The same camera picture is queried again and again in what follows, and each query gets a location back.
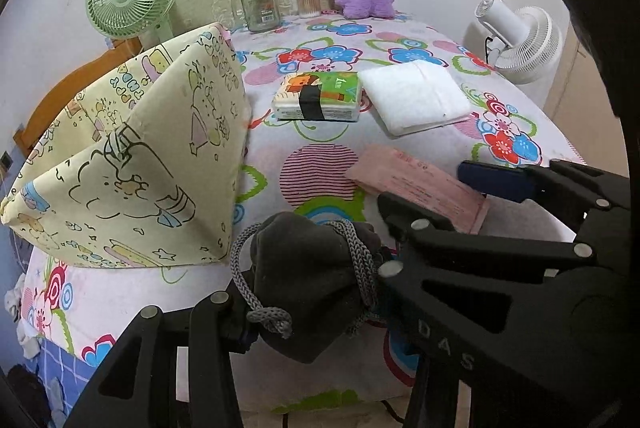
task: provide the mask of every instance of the blue cloth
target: blue cloth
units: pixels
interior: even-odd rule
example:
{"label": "blue cloth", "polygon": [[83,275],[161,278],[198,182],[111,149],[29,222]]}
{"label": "blue cloth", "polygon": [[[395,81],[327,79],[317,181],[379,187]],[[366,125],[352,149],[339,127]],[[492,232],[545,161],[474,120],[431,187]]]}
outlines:
{"label": "blue cloth", "polygon": [[52,390],[52,380],[57,379],[62,386],[63,413],[68,416],[78,401],[84,387],[95,372],[95,368],[82,360],[78,360],[49,340],[40,341],[40,353],[32,360],[25,360],[25,366],[30,372],[38,375],[49,397],[53,410],[57,405],[51,404],[51,398],[57,395]]}

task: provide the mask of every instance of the cotton swab container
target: cotton swab container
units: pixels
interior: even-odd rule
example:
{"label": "cotton swab container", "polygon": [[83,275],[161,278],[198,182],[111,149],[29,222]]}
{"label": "cotton swab container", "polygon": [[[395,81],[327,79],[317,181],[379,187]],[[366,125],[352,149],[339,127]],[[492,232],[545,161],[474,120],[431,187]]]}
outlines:
{"label": "cotton swab container", "polygon": [[313,18],[320,16],[320,0],[296,0],[298,2],[298,15],[300,18]]}

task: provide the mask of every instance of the glass jar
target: glass jar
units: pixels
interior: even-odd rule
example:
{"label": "glass jar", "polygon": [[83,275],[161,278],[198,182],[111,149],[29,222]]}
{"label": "glass jar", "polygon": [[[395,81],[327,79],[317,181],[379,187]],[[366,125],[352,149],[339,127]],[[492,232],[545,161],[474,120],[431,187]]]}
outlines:
{"label": "glass jar", "polygon": [[276,0],[240,0],[246,26],[252,33],[261,33],[280,27],[280,11]]}
{"label": "glass jar", "polygon": [[320,0],[296,0],[300,18],[314,18],[320,16]]}

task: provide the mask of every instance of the pink striped circle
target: pink striped circle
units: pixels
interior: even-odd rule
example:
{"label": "pink striped circle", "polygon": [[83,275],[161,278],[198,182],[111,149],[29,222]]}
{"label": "pink striped circle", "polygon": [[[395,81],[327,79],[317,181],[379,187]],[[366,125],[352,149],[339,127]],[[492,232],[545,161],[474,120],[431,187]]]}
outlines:
{"label": "pink striped circle", "polygon": [[280,191],[292,206],[323,195],[353,200],[356,185],[344,176],[358,156],[339,144],[310,144],[292,153],[280,171]]}
{"label": "pink striped circle", "polygon": [[22,307],[20,310],[20,315],[25,320],[29,314],[29,309],[33,305],[33,291],[30,287],[25,287],[22,293]]}

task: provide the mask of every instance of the pink envelope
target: pink envelope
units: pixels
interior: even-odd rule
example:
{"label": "pink envelope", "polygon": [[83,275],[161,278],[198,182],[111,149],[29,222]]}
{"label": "pink envelope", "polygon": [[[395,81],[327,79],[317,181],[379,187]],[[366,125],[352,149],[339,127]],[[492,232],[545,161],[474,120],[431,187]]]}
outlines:
{"label": "pink envelope", "polygon": [[391,192],[441,214],[461,233],[476,234],[489,208],[484,195],[434,165],[390,146],[367,146],[345,176],[370,193]]}

